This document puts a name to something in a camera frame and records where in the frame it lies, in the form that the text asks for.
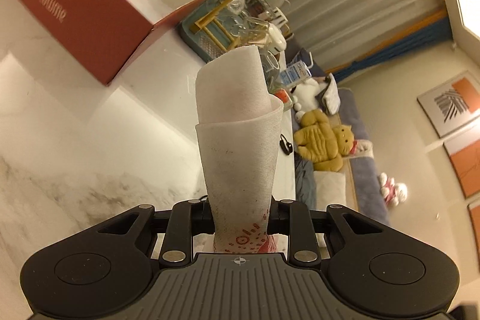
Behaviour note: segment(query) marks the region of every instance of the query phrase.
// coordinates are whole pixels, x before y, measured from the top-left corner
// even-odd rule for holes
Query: metal rivet
[[[186,257],[187,256],[184,252],[177,250],[167,251],[165,254],[162,255],[162,258],[164,260],[172,263],[181,262],[182,260],[185,260]]]
[[[295,255],[293,257],[299,262],[305,263],[313,262],[318,258],[317,254],[315,254],[313,251],[308,250],[297,251],[295,252]]]

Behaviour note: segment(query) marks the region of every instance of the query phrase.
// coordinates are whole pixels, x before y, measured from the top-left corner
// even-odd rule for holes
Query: yellow cat plush
[[[331,127],[328,117],[321,110],[306,112],[300,126],[302,129],[293,134],[300,156],[311,160],[316,171],[340,170],[342,156],[347,156],[353,148],[352,127]]]

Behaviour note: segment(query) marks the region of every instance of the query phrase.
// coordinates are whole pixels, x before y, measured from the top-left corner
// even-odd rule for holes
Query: white plush toy
[[[407,186],[405,183],[395,183],[394,178],[389,178],[384,172],[378,176],[380,192],[388,206],[397,206],[407,199]]]
[[[320,107],[315,97],[326,87],[327,83],[318,83],[312,77],[297,85],[292,95],[293,109],[296,111],[295,120],[297,120],[298,123],[300,123],[300,120],[306,112]]]

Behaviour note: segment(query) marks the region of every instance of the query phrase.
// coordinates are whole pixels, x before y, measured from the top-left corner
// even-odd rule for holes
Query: beige wall
[[[355,94],[378,170],[409,187],[406,203],[391,211],[393,228],[439,248],[455,261],[461,279],[455,304],[480,298],[469,202],[416,98],[465,70],[480,80],[480,67],[460,49],[453,50],[452,43],[443,43],[341,83]]]

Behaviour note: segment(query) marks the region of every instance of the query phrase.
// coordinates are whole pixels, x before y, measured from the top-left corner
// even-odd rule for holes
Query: triangular cutout
[[[125,235],[135,223],[135,220],[138,217],[138,213],[128,214],[120,220],[115,221],[108,227],[105,227],[99,231],[101,234],[111,234],[111,235]]]
[[[351,214],[345,214],[343,217],[345,218],[346,223],[352,229],[353,233],[356,235],[379,234],[382,232],[380,228],[366,221],[360,220]]]

